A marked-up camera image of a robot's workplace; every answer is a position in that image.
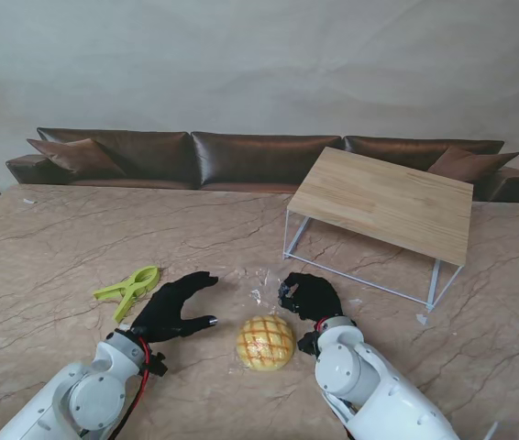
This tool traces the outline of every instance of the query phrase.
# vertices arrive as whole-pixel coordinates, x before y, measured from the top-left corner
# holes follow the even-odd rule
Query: brown pillow
[[[428,169],[428,172],[462,182],[475,182],[493,174],[519,153],[473,154],[463,149],[449,148]]]
[[[28,142],[60,168],[69,171],[74,179],[126,177],[92,139],[67,143],[28,139]]]

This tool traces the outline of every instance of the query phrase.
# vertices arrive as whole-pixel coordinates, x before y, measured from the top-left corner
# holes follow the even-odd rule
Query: metal table leg
[[[294,235],[293,241],[290,243],[290,245],[288,247],[286,247],[286,241],[287,241],[287,235],[288,235],[288,219],[289,219],[289,216],[290,216],[290,212],[288,210],[286,210],[286,222],[285,222],[285,226],[284,226],[284,247],[283,247],[283,252],[282,252],[282,256],[283,256],[284,259],[287,259],[287,258],[298,259],[299,261],[302,261],[304,263],[316,266],[319,269],[327,270],[329,272],[335,273],[336,275],[341,275],[342,277],[349,278],[350,280],[354,280],[354,281],[360,282],[362,284],[366,284],[366,285],[368,285],[370,287],[375,287],[376,289],[380,289],[382,291],[385,291],[385,292],[392,293],[394,295],[400,296],[400,297],[405,298],[407,300],[411,300],[411,301],[414,301],[416,303],[423,304],[423,305],[426,306],[426,308],[427,308],[427,310],[429,312],[431,312],[435,308],[435,306],[441,300],[441,298],[443,297],[443,295],[445,294],[447,289],[451,286],[451,284],[453,283],[455,278],[458,276],[458,274],[463,269],[463,266],[458,267],[458,269],[455,271],[455,273],[453,274],[451,279],[447,282],[446,286],[443,288],[443,290],[441,291],[441,293],[439,294],[438,298],[435,301],[436,285],[437,285],[437,282],[438,282],[438,275],[439,275],[439,270],[440,270],[440,266],[441,266],[441,260],[440,259],[436,259],[435,260],[435,266],[433,267],[433,273],[431,275],[431,283],[430,283],[429,290],[428,290],[428,296],[427,296],[426,301],[423,301],[423,300],[420,300],[418,298],[415,298],[414,296],[407,295],[405,293],[396,291],[394,289],[388,289],[387,287],[380,286],[379,284],[376,284],[374,282],[370,282],[370,281],[363,280],[363,279],[358,278],[358,277],[354,277],[352,275],[349,275],[347,273],[341,272],[339,270],[335,270],[335,269],[329,268],[327,266],[324,266],[322,264],[319,264],[319,263],[316,263],[314,261],[311,261],[310,259],[302,258],[302,257],[299,257],[297,255],[294,255],[293,252],[296,249],[298,241],[300,240],[300,237],[303,234],[304,230],[306,229],[306,226],[310,222],[311,218],[308,217],[308,216],[306,216],[304,218],[304,220],[301,223],[300,227],[296,231],[296,234]]]

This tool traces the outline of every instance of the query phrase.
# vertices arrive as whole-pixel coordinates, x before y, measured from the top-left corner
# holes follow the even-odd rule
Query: brown leather sofa
[[[255,136],[186,132],[38,128],[44,140],[91,138],[127,174],[125,179],[71,180],[39,154],[9,160],[19,183],[183,190],[294,193],[324,147],[426,171],[451,146],[495,154],[498,140],[396,139],[347,136]],[[503,168],[475,185],[476,200],[519,203],[519,170]]]

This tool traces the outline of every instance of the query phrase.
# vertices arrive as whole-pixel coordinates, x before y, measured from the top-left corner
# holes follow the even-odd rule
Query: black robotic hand
[[[288,275],[278,290],[278,297],[284,309],[299,314],[302,320],[308,318],[317,324],[325,318],[343,314],[341,301],[331,283],[309,273],[292,272]],[[298,341],[298,349],[309,355],[319,355],[317,324],[313,332],[305,333]]]
[[[190,336],[216,324],[216,317],[207,315],[182,319],[184,302],[196,292],[218,282],[209,272],[195,272],[174,282],[168,282],[156,291],[131,325],[131,332],[142,336],[148,343],[167,341],[178,336]]]

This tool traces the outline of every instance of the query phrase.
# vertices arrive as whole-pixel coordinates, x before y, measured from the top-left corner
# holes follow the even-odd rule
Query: marble surface
[[[279,279],[292,270],[331,280],[366,340],[461,438],[481,439],[495,420],[502,421],[495,439],[519,438],[519,204],[474,204],[467,266],[427,314],[420,304],[282,261],[289,197],[39,185],[7,191],[0,198],[0,428],[59,369],[89,361],[115,327],[115,302],[95,301],[91,292],[156,264],[161,282],[193,270],[219,275],[184,310],[215,314],[219,325],[155,346],[170,373],[150,381],[119,438],[345,438],[310,357],[295,353],[282,370],[258,373],[235,354],[238,327],[255,314],[276,311],[297,336],[309,329],[276,307]],[[318,222],[297,253],[421,297],[432,270],[430,258]],[[452,270],[443,270],[441,283]]]

